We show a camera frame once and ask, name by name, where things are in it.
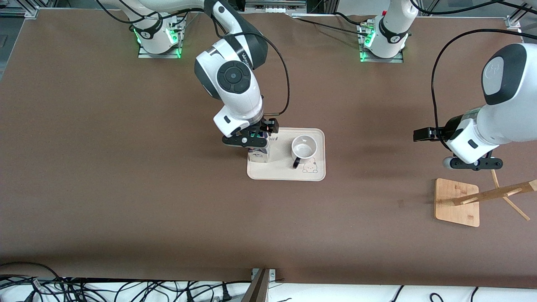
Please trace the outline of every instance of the white mug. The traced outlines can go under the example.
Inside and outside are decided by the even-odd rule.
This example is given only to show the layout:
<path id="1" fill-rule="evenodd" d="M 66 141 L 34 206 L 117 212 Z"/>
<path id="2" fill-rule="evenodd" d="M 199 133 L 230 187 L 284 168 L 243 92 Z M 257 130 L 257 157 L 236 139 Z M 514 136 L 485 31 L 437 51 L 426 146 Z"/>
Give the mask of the white mug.
<path id="1" fill-rule="evenodd" d="M 291 156 L 295 159 L 293 169 L 306 163 L 317 152 L 317 142 L 309 135 L 297 136 L 291 144 Z"/>

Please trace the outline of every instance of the brown table surface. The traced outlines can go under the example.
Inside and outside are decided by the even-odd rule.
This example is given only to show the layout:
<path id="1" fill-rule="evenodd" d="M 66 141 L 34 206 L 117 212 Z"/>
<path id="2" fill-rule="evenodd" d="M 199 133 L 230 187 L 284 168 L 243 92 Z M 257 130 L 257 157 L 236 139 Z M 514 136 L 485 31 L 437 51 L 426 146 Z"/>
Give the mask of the brown table surface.
<path id="1" fill-rule="evenodd" d="M 245 18 L 289 67 L 280 125 L 324 131 L 326 178 L 254 181 L 245 150 L 221 143 L 212 117 L 222 104 L 193 72 L 217 41 L 206 16 L 188 29 L 182 59 L 150 60 L 102 11 L 42 10 L 0 82 L 2 261 L 84 277 L 231 280 L 269 267 L 287 282 L 537 286 L 537 196 L 512 198 L 529 222 L 503 200 L 481 205 L 479 228 L 435 220 L 435 178 L 486 190 L 491 175 L 447 170 L 439 143 L 412 142 L 433 125 L 441 47 L 504 28 L 501 19 L 419 18 L 405 62 L 376 64 L 359 61 L 353 34 L 281 14 Z M 449 48 L 436 85 L 442 123 L 484 104 L 482 67 L 518 41 L 481 33 Z M 280 110 L 285 77 L 272 50 L 256 77 L 265 112 Z M 536 150 L 498 148 L 500 184 L 537 178 Z"/>

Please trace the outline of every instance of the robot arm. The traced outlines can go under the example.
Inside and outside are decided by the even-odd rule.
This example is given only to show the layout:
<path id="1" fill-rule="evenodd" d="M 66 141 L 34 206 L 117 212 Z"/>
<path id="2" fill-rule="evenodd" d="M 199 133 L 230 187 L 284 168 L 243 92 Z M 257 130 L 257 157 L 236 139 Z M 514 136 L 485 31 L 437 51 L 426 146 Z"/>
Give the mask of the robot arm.
<path id="1" fill-rule="evenodd" d="M 239 15 L 227 2 L 220 0 L 140 0 L 155 11 L 174 12 L 201 8 L 228 32 L 220 41 L 198 57 L 194 72 L 205 90 L 224 107 L 214 117 L 226 137 L 233 136 L 261 121 L 263 100 L 252 70 L 265 63 L 267 43 L 256 35 L 260 32 Z"/>
<path id="2" fill-rule="evenodd" d="M 378 57 L 394 57 L 404 48 L 417 15 L 418 9 L 409 0 L 391 0 L 386 14 L 375 17 L 375 32 L 366 47 Z"/>
<path id="3" fill-rule="evenodd" d="M 168 51 L 177 43 L 177 39 L 174 41 L 169 34 L 170 31 L 173 30 L 172 26 L 170 26 L 168 22 L 159 19 L 159 17 L 161 17 L 160 13 L 155 13 L 155 11 L 148 9 L 138 0 L 122 1 L 123 3 L 119 0 L 100 0 L 99 2 L 119 8 L 125 15 L 127 15 L 131 22 L 141 19 L 136 13 L 142 16 L 147 16 L 153 13 L 151 18 L 145 18 L 133 23 L 134 31 L 140 41 L 140 45 L 147 52 L 161 54 Z"/>
<path id="4" fill-rule="evenodd" d="M 503 47 L 482 71 L 486 104 L 450 119 L 438 134 L 433 128 L 414 131 L 414 141 L 446 141 L 456 156 L 447 162 L 451 168 L 501 168 L 501 160 L 482 157 L 499 145 L 537 140 L 536 70 L 537 45 L 520 43 Z"/>

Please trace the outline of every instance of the mug handle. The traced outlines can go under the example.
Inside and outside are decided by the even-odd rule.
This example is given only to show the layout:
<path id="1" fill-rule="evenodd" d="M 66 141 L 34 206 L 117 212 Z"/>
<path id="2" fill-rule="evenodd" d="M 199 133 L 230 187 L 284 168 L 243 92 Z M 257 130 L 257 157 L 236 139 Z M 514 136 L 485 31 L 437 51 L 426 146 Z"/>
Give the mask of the mug handle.
<path id="1" fill-rule="evenodd" d="M 299 166 L 300 163 L 300 157 L 297 157 L 295 162 L 293 163 L 293 169 L 296 169 Z"/>

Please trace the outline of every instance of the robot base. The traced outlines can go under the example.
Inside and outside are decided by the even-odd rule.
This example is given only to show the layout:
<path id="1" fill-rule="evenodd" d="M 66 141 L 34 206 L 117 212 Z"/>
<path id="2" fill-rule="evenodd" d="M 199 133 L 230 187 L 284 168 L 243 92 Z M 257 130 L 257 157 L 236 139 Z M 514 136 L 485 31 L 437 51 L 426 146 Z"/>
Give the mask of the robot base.
<path id="1" fill-rule="evenodd" d="M 170 23 L 176 23 L 177 17 L 171 17 Z M 181 53 L 183 51 L 183 41 L 185 39 L 185 26 L 186 26 L 186 18 L 183 19 L 179 24 L 177 24 L 174 27 L 171 27 L 171 29 L 174 31 L 174 33 L 169 33 L 168 36 L 170 37 L 170 42 L 175 43 L 167 52 L 161 53 L 161 54 L 152 54 L 147 52 L 141 45 L 140 42 L 138 42 L 139 48 L 138 48 L 138 58 L 141 59 L 181 59 Z"/>
<path id="2" fill-rule="evenodd" d="M 373 24 L 375 23 L 374 19 L 368 19 L 366 22 L 362 22 L 360 25 L 357 25 L 356 28 L 358 32 L 364 32 L 367 34 L 371 33 L 373 29 Z M 369 37 L 364 37 L 358 35 L 358 48 L 360 49 L 360 62 L 376 62 L 376 63 L 403 63 L 403 52 L 399 51 L 395 57 L 390 57 L 385 59 L 383 57 L 378 57 L 374 55 L 365 44 L 368 41 Z"/>

